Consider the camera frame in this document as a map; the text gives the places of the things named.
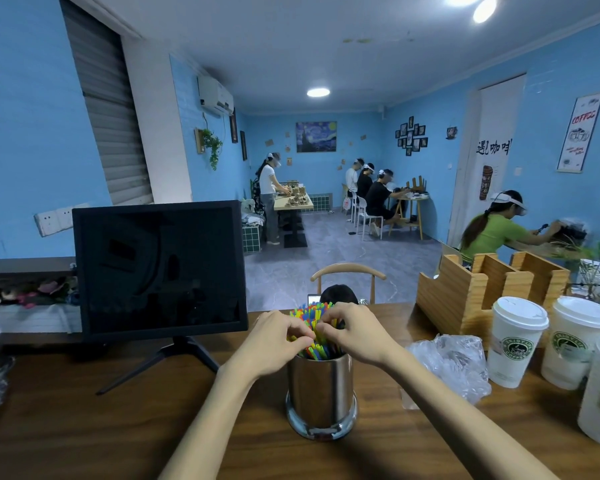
black shirt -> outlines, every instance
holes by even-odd
[[[367,196],[363,197],[367,201],[369,209],[380,209],[384,206],[384,201],[391,195],[391,191],[381,184],[374,182],[367,192]]]
[[[373,183],[374,181],[371,180],[371,177],[365,175],[364,173],[360,173],[360,176],[358,177],[358,196],[367,198],[367,192],[369,192],[371,184]]]

colorful straw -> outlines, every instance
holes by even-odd
[[[307,327],[315,332],[314,345],[301,351],[298,355],[310,360],[331,360],[343,355],[343,352],[339,346],[329,342],[325,336],[315,329],[315,326],[320,322],[320,317],[325,313],[332,303],[314,303],[309,306],[303,306],[302,308],[296,308],[294,311],[289,312],[292,317],[300,318],[300,320],[306,323]],[[332,320],[331,325],[338,329],[345,327],[344,322]],[[287,340],[293,342],[296,337],[288,337]]]

coffee cup lid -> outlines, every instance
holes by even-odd
[[[546,310],[528,299],[503,296],[493,304],[493,311],[513,326],[527,330],[545,330],[549,327]]]
[[[600,328],[600,305],[584,298],[561,296],[553,309],[567,320],[578,325]]]

woman in green shirt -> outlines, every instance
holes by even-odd
[[[512,221],[514,216],[524,216],[527,208],[522,204],[522,195],[515,190],[506,190],[492,196],[491,206],[484,214],[474,218],[462,234],[460,254],[465,262],[473,262],[479,253],[495,253],[507,241],[518,241],[538,246],[560,230],[559,221],[551,224],[546,233],[527,230]]]

gray pants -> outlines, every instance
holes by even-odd
[[[260,194],[260,201],[264,205],[264,215],[267,219],[267,241],[278,242],[278,213],[273,210],[276,194]]]

